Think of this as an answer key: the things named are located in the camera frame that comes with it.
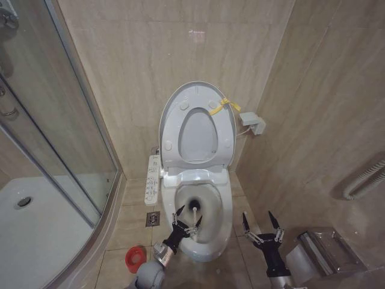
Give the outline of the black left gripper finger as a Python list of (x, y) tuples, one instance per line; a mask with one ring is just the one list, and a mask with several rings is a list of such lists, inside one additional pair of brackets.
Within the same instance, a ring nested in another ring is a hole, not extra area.
[(197, 235), (201, 222), (202, 222), (202, 216), (200, 216), (198, 221), (192, 227), (187, 227), (184, 229), (184, 233), (185, 233), (184, 236), (192, 237)]
[(180, 208), (176, 210), (175, 213), (172, 214), (172, 225), (185, 225), (183, 221), (179, 220), (179, 216), (181, 215), (183, 209), (185, 208), (184, 205), (182, 205)]

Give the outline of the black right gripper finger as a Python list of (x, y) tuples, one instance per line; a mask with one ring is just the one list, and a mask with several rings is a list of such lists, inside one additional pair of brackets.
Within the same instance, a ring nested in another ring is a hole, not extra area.
[(283, 241), (285, 230), (280, 227), (278, 220), (273, 216), (271, 211), (268, 211), (268, 214), (269, 214), (271, 224), (275, 230), (274, 241), (281, 243)]
[(244, 228), (244, 234), (247, 239), (249, 239), (252, 243), (262, 244), (264, 240), (260, 238), (258, 235), (250, 231), (250, 226), (248, 224), (246, 212), (242, 213), (242, 225)]

